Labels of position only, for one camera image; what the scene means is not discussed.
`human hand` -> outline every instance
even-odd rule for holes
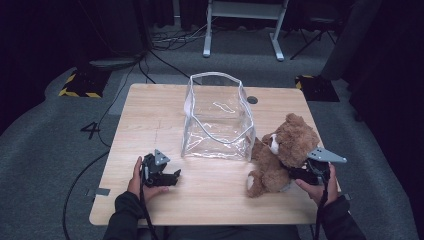
[[[127,189],[128,192],[134,193],[138,197],[138,199],[140,199],[140,184],[141,184],[140,168],[141,168],[142,161],[143,159],[141,157],[138,157],[137,163],[134,166],[133,177],[128,183],[128,189]],[[169,191],[169,188],[166,186],[149,188],[149,187],[146,187],[146,185],[144,185],[143,186],[144,201],[147,203],[153,197],[168,191]]]
[[[328,199],[324,206],[334,202],[339,197],[339,193],[337,191],[337,179],[336,179],[336,168],[333,164],[329,163],[330,166],[330,179],[328,180]],[[324,186],[313,186],[302,179],[296,179],[296,184],[308,193],[309,197],[314,200],[314,202],[318,205],[321,201],[321,197],[324,191]]]

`white stand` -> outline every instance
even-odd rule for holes
[[[278,61],[283,61],[284,56],[278,43],[278,35],[280,33],[281,24],[283,23],[285,9],[280,4],[258,4],[258,3],[241,3],[241,2],[220,2],[209,0],[207,29],[205,37],[205,46],[203,56],[211,55],[212,42],[212,16],[217,17],[238,17],[238,18],[256,18],[277,20],[275,32],[270,33],[271,43],[274,47],[275,55]]]

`person's left hand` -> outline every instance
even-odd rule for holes
[[[138,199],[140,199],[140,184],[141,184],[140,167],[141,167],[142,161],[143,159],[141,157],[138,157],[137,163],[134,166],[133,177],[128,183],[128,189],[127,189],[128,192],[134,193],[138,197]],[[169,188],[167,186],[149,188],[144,185],[143,186],[144,201],[147,203],[153,197],[168,191],[169,191]]]

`gray carpet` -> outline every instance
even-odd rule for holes
[[[278,62],[269,31],[219,32],[213,36],[208,59],[202,57],[202,39],[178,50],[155,53],[186,74],[224,72],[241,79],[245,86],[293,88],[296,75],[320,73],[333,46],[328,39],[324,37],[290,61],[288,58],[301,47],[303,39],[297,32],[285,39],[280,36],[287,60]],[[141,67],[149,70],[153,80],[180,75],[152,54],[141,62]],[[69,188],[85,166],[108,150],[99,136],[89,140],[89,133],[80,129],[99,122],[104,115],[100,136],[111,144],[129,84],[147,81],[136,67],[124,86],[130,72],[124,69],[112,73],[101,99],[59,97],[72,70],[52,79],[45,91],[46,101],[22,115],[0,137],[2,239],[64,239],[61,220]],[[418,239],[407,196],[370,130],[354,120],[347,83],[339,80],[333,85],[340,102],[308,105],[325,147],[348,159],[347,164],[336,168],[343,191],[353,197],[351,214],[368,239]],[[90,224],[92,198],[85,196],[87,189],[97,188],[105,161],[106,157],[90,167],[72,192],[67,209],[71,239],[101,239],[105,231],[105,227]],[[299,231],[302,239],[311,239],[308,226],[299,226]]]

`teddy bear head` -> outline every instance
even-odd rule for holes
[[[263,137],[263,142],[268,144],[284,166],[301,168],[307,154],[317,147],[319,138],[301,116],[289,113],[286,121],[274,133]]]

